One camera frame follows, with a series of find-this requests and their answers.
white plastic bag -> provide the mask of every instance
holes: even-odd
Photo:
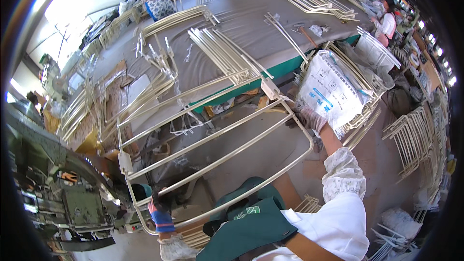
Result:
[[[339,128],[361,113],[363,104],[353,85],[345,78],[333,52],[320,50],[308,67],[297,95],[305,105]]]

plastic bag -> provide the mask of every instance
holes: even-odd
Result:
[[[386,227],[403,235],[408,240],[414,239],[422,227],[422,224],[414,221],[407,212],[400,208],[386,210],[380,217]]]
[[[319,50],[310,62],[297,100],[301,99],[336,129],[348,123],[363,110],[355,87],[337,65],[337,55]]]
[[[192,53],[192,47],[194,46],[193,43],[190,44],[190,46],[188,47],[187,51],[188,51],[188,54],[187,56],[185,57],[184,59],[184,62],[189,62],[190,60],[190,54]]]
[[[310,31],[312,31],[315,35],[317,35],[318,37],[322,37],[322,27],[319,26],[319,25],[312,25],[310,27]]]
[[[280,14],[278,14],[278,13],[274,14],[272,17],[275,19],[275,21],[279,21],[279,20],[280,20]],[[267,25],[270,25],[270,22],[269,22],[267,19],[265,19],[264,22],[265,22]]]

gloved hand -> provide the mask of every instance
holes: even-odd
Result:
[[[156,225],[156,231],[159,233],[174,232],[174,224],[169,213],[169,209],[166,206],[160,204],[158,199],[158,192],[153,190],[151,196],[151,203],[148,204],[148,211],[151,214]]]
[[[322,127],[327,123],[327,119],[323,118],[321,115],[317,114],[313,109],[306,106],[300,101],[296,101],[295,106],[292,107],[292,110],[301,122],[301,124],[306,129],[314,129],[314,131],[316,131],[317,134],[321,133]],[[290,119],[285,123],[285,125],[290,128],[293,128],[297,124],[293,119]]]

concrete floor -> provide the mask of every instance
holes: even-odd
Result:
[[[184,9],[195,5],[195,0],[182,0]],[[148,19],[138,26],[151,24]],[[127,41],[132,39],[135,24],[129,26],[112,46],[102,51],[96,76],[106,75],[123,58],[128,67],[134,61],[135,52],[121,50]],[[367,236],[374,241],[370,228],[375,227],[380,220],[380,213],[388,208],[402,207],[409,213],[413,210],[413,195],[419,187],[419,172],[416,171],[404,181],[399,180],[401,161],[397,148],[391,140],[381,140],[382,127],[392,119],[384,102],[380,102],[382,113],[368,131],[367,135],[353,150],[360,167],[367,179],[367,192],[364,197],[367,217]],[[254,112],[251,108],[241,108],[226,119],[215,122],[215,126],[225,127],[238,119]],[[205,166],[221,156],[239,147],[244,142],[258,135],[282,119],[282,113],[263,113],[246,124],[226,133],[186,155],[189,162],[196,166]],[[180,138],[173,143],[173,151],[186,147],[195,140],[204,137],[205,128],[197,128],[194,135]],[[220,165],[204,175],[218,199],[240,186],[248,177],[270,177],[294,160],[307,149],[308,141],[298,129],[288,129],[282,126],[270,135],[246,149],[233,159]],[[313,152],[304,161],[293,167],[288,175],[300,197],[305,193],[315,196],[323,204],[321,178],[326,173],[323,160],[327,157],[325,150]],[[115,245],[92,252],[75,253],[79,261],[118,260],[160,260],[159,245],[154,236],[143,232],[119,235],[114,233]]]

hammer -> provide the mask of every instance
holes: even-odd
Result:
[[[311,44],[313,44],[313,46],[315,48],[317,48],[317,44],[313,41],[313,39],[310,37],[310,35],[305,31],[304,27],[299,26],[298,29],[299,29],[300,32],[302,32],[310,40]]]

